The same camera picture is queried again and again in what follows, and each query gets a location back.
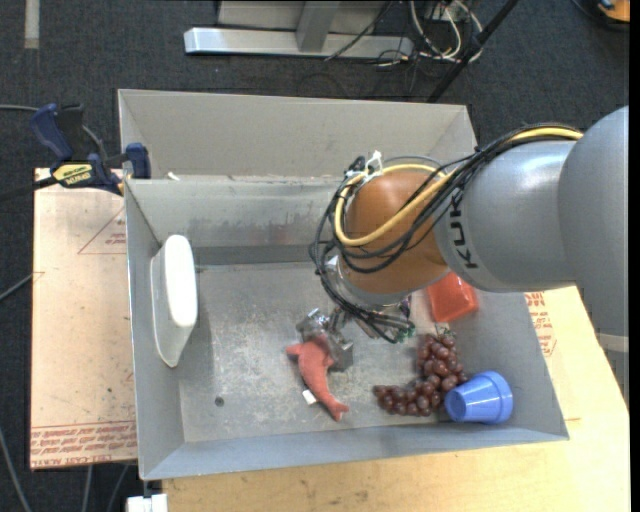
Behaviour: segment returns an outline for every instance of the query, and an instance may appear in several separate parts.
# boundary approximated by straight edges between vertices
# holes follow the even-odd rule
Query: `electrical wire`
[[[362,30],[362,32],[360,32],[356,37],[354,37],[348,44],[344,45],[338,51],[336,51],[335,53],[333,53],[332,55],[324,59],[325,62],[333,60],[336,57],[340,57],[340,55],[342,55],[343,53],[353,48],[353,46],[355,46],[355,44],[358,41],[360,41],[360,39],[362,39],[367,34],[367,32],[369,32],[369,30],[371,30],[382,18],[384,18],[384,16],[389,12],[392,6],[393,6],[393,2],[387,2],[387,5],[378,13],[378,15],[373,19],[373,21],[369,23]]]
[[[580,132],[577,132],[575,130],[549,126],[544,128],[532,128],[528,130],[523,130],[521,132],[518,132],[512,135],[507,141],[505,141],[505,143],[521,142],[526,139],[548,137],[548,136],[566,137],[566,138],[572,138],[573,140],[577,140],[577,138],[579,138],[581,135],[582,134]],[[387,167],[385,169],[382,169],[380,171],[380,174],[387,174],[387,173],[402,171],[402,170],[426,170],[429,172],[436,171],[436,169],[430,166],[418,165],[418,164],[407,164],[407,165],[396,165],[396,166]],[[358,183],[360,183],[363,179],[365,179],[365,176],[366,175],[362,173],[357,174],[348,181],[348,184],[351,186],[355,186]],[[342,225],[343,225],[342,216],[344,212],[344,207],[346,205],[346,202],[349,196],[349,190],[353,190],[352,187],[345,188],[343,192],[341,192],[339,199],[336,203],[335,222],[334,222],[336,227],[336,237],[342,244],[351,246],[351,247],[367,245],[379,239],[383,235],[387,234],[390,230],[392,230],[395,226],[397,226],[398,223],[402,222],[419,205],[424,204],[425,201],[435,196],[435,194],[441,188],[445,187],[448,184],[449,180],[453,176],[455,176],[455,173],[441,175],[442,179],[440,179],[439,181],[436,181],[430,187],[425,188],[420,194],[418,194],[417,197],[415,197],[411,201],[409,205],[407,205],[406,207],[403,207],[393,217],[387,220],[382,226],[377,228],[372,233],[369,233],[366,236],[356,238],[356,239],[349,238],[342,229]]]
[[[478,20],[477,16],[471,11],[471,9],[467,7],[460,0],[455,0],[454,3],[467,13],[467,16],[469,16],[469,18],[472,21],[472,25],[475,25],[477,32],[482,32],[483,30],[482,24],[480,23],[480,20]],[[433,10],[431,11],[431,15],[433,15],[433,12],[435,11],[435,9],[436,9],[436,6],[434,6]],[[462,35],[460,34],[460,30],[458,29],[456,22],[453,20],[451,16],[450,7],[448,5],[445,5],[445,6],[442,6],[441,9],[443,14],[446,16],[447,22],[451,26],[456,37],[456,47],[454,50],[442,51],[435,46],[435,44],[426,36],[420,24],[420,21],[418,20],[415,1],[411,0],[409,2],[409,12],[411,15],[413,26],[418,31],[423,42],[427,45],[427,48],[430,50],[429,52],[419,51],[418,55],[420,57],[433,59],[439,62],[457,63],[460,61],[460,59],[458,59],[457,56],[462,50]],[[482,48],[480,48],[480,50],[473,57],[469,59],[469,62],[475,62],[478,58],[480,58],[481,54],[482,54]]]
[[[36,107],[30,107],[27,105],[12,105],[12,104],[2,104],[0,103],[0,110],[16,110],[23,112],[37,112],[39,109]],[[104,143],[100,138],[86,125],[82,125],[82,130],[91,138],[93,143],[96,146],[96,149],[100,153],[100,158],[102,160],[107,159],[107,151],[104,147]]]
[[[379,312],[354,304],[341,295],[331,282],[327,270],[327,262],[334,257],[332,254],[337,253],[341,261],[356,272],[378,272],[396,261],[406,251],[416,247],[434,229],[437,222],[447,211],[446,208],[443,211],[438,211],[445,201],[450,200],[455,190],[464,189],[477,173],[496,156],[512,147],[528,142],[549,139],[578,140],[580,137],[582,137],[582,132],[573,127],[555,123],[540,123],[513,130],[486,146],[477,148],[475,153],[459,160],[448,162],[444,165],[438,165],[437,162],[429,162],[436,163],[436,167],[425,163],[404,163],[375,170],[364,165],[364,157],[360,157],[345,172],[344,180],[331,198],[318,225],[314,242],[309,246],[309,256],[316,266],[316,274],[320,277],[327,295],[338,307],[342,308],[347,314],[365,322],[379,336],[391,343],[397,343],[397,338],[388,336],[386,329],[391,327],[406,331],[413,324],[408,319],[382,315]],[[406,161],[408,159],[410,159],[408,156],[398,156],[389,159],[388,162],[391,160]],[[424,157],[424,159],[419,160],[425,162],[427,159],[428,157]],[[349,238],[344,230],[344,209],[349,200],[352,200],[359,190],[366,186],[368,181],[377,179],[378,176],[382,176],[385,173],[393,173],[400,170],[425,172],[426,178],[398,212],[383,226],[369,235],[356,239]],[[409,213],[417,213],[417,215],[410,227],[394,241],[388,243],[385,247],[375,250],[369,250],[364,247],[379,240],[381,236],[397,226],[400,220]],[[331,239],[321,240],[321,235],[327,223],[331,226]],[[418,240],[411,243],[421,229],[425,230],[425,232],[420,233]],[[378,258],[383,261],[372,267],[361,267],[354,264],[354,260],[371,258]]]
[[[4,299],[6,299],[9,295],[11,295],[13,292],[15,292],[18,288],[20,288],[21,286],[24,286],[26,283],[28,283],[31,278],[33,278],[33,274],[29,274],[27,277],[22,278],[16,284],[14,284],[10,288],[8,288],[4,292],[2,292],[0,294],[0,302],[2,302]]]
[[[115,505],[116,499],[118,498],[118,492],[120,491],[120,487],[122,486],[122,482],[124,481],[124,477],[127,474],[127,471],[129,471],[129,468],[131,467],[131,465],[129,464],[125,464],[124,468],[122,470],[122,472],[120,473],[120,477],[118,478],[118,481],[116,482],[116,486],[113,489],[113,492],[111,493],[111,497],[109,498],[109,503],[107,504],[107,509],[106,512],[111,512],[111,510],[113,509],[113,506]]]
[[[18,474],[16,473],[16,468],[13,465],[13,461],[11,460],[11,456],[9,455],[9,447],[7,446],[7,442],[4,438],[4,433],[2,432],[2,427],[0,427],[0,447],[2,447],[2,454],[4,455],[4,460],[7,464],[7,469],[9,470],[9,476],[11,477],[11,481],[13,482],[13,487],[18,494],[18,499],[22,504],[22,508],[25,512],[32,512],[31,507],[29,506],[29,502],[27,501],[27,497],[24,495],[24,491],[22,490],[22,486],[20,485],[20,480],[18,479]]]
[[[93,478],[93,465],[89,466],[87,469],[87,479],[84,484],[84,494],[82,496],[82,508],[81,512],[87,512],[87,507],[89,506],[89,494],[91,492],[91,479]]]

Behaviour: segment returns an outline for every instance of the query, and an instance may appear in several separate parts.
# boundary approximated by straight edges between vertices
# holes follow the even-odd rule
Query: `cardboard sheet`
[[[32,469],[135,459],[124,200],[35,194]]]

